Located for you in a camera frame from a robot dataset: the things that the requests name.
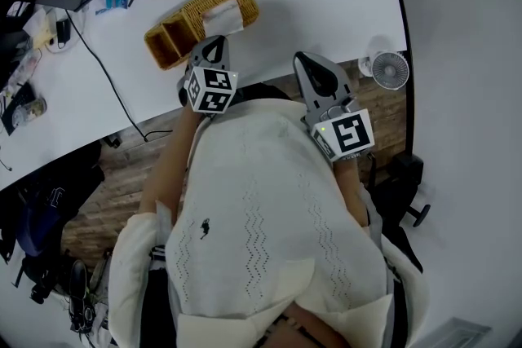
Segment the white cloth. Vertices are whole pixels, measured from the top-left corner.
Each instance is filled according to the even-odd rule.
[[[392,299],[383,255],[347,212],[329,163],[299,121],[304,111],[255,100],[197,136],[184,210],[166,246],[180,347],[252,346],[292,301],[353,346],[380,346]],[[119,346],[139,343],[155,216],[131,218],[113,253],[109,329]],[[387,240],[384,247],[394,254]],[[398,253],[405,291],[424,292],[422,276]],[[409,303],[411,328],[424,315],[427,299],[418,300]]]

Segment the keyboard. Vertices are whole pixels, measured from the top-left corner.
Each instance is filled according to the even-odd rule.
[[[11,135],[15,128],[13,127],[13,113],[15,109],[23,104],[28,104],[35,100],[33,88],[27,82],[15,94],[13,100],[7,105],[5,112],[2,114],[2,123],[6,128],[7,134]]]

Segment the person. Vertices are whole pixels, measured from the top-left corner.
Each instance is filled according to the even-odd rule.
[[[163,285],[148,279],[158,244],[168,308],[153,322],[160,332],[171,316],[177,346],[413,342],[427,307],[420,272],[372,239],[356,159],[331,165],[301,122],[305,105],[273,89],[213,120],[182,111],[113,252],[109,329],[119,346],[144,346],[145,289]]]

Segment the wicker basket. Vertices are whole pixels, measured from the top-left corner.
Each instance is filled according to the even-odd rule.
[[[191,0],[181,9],[181,12],[192,24],[200,40],[206,38],[205,29],[203,28],[203,13],[226,1],[227,0]],[[243,17],[243,26],[246,27],[252,24],[259,16],[259,8],[255,0],[237,0],[237,3],[239,3],[239,9]]]
[[[201,40],[206,38],[203,13],[227,0],[191,0],[144,37],[148,49],[159,68],[168,70],[183,63]],[[252,24],[259,16],[255,0],[237,0],[243,17],[243,26]]]
[[[181,57],[161,25],[150,29],[145,34],[144,40],[162,70],[172,68],[179,62]]]
[[[179,11],[150,29],[144,39],[157,65],[163,70],[183,63],[199,42],[190,22]]]

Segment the sleeve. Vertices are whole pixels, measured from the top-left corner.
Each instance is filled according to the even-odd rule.
[[[141,310],[147,288],[157,215],[136,214],[117,239],[108,281],[108,328],[121,348],[139,346]]]

